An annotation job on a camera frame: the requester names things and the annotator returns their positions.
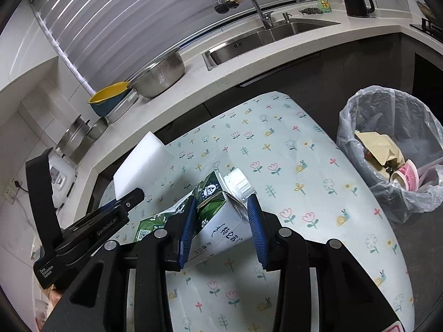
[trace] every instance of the kettle handle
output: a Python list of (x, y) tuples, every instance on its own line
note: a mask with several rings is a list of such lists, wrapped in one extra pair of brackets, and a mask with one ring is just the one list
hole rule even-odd
[(369, 0), (369, 4), (371, 4), (371, 7), (369, 9), (368, 8), (366, 8), (366, 9), (367, 9), (368, 13), (370, 14), (375, 11), (374, 1)]

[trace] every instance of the clear plastic trash bag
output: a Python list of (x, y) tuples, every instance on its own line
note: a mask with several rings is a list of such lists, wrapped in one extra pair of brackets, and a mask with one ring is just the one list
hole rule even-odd
[(371, 189), (387, 217), (404, 223), (413, 212), (435, 210), (443, 202), (443, 166), (418, 192), (397, 188), (365, 160), (363, 146), (354, 136), (376, 131), (392, 138), (417, 168), (443, 157), (443, 128), (429, 108), (406, 92), (370, 86), (352, 96), (340, 112), (337, 145)]

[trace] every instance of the brown paper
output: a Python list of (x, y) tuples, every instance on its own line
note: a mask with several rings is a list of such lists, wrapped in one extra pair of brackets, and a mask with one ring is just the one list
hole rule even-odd
[(389, 174), (384, 166), (389, 165), (396, 170), (405, 164), (403, 154), (388, 135), (359, 131), (355, 131), (355, 135), (373, 156), (373, 158), (365, 156), (366, 160), (387, 180), (389, 180)]

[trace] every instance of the sink basin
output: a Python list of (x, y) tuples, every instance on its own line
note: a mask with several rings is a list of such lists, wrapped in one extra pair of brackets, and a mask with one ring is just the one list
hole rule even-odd
[(211, 48), (203, 53), (203, 59), (208, 70), (212, 70), (223, 62), (257, 47), (268, 45), (298, 33), (332, 25), (338, 25), (338, 23), (312, 19), (291, 19), (287, 23), (284, 21), (276, 22), (270, 30), (260, 27)]

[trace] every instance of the kitchen countertop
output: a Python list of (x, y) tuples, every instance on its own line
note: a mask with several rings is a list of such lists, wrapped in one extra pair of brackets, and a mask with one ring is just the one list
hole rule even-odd
[(340, 24), (287, 37), (240, 55), (211, 71), (207, 70), (202, 53), (220, 42), (260, 26), (258, 17), (249, 17), (221, 28), (186, 48), (182, 53), (185, 75), (155, 99), (147, 102), (139, 98), (128, 113), (109, 126), (80, 162), (77, 181), (58, 214), (61, 227), (66, 228), (85, 215), (98, 174), (134, 147), (145, 134), (159, 130), (204, 101), (256, 75), (329, 47), (389, 33), (404, 33), (443, 55), (443, 44), (409, 26), (411, 23), (420, 23), (416, 17), (410, 18), (410, 13), (378, 10), (378, 16), (396, 17), (361, 19), (349, 17), (345, 11), (336, 9), (329, 14), (301, 16), (298, 10), (307, 6), (312, 4), (279, 8), (273, 16), (279, 12), (289, 12), (293, 17), (322, 19)]

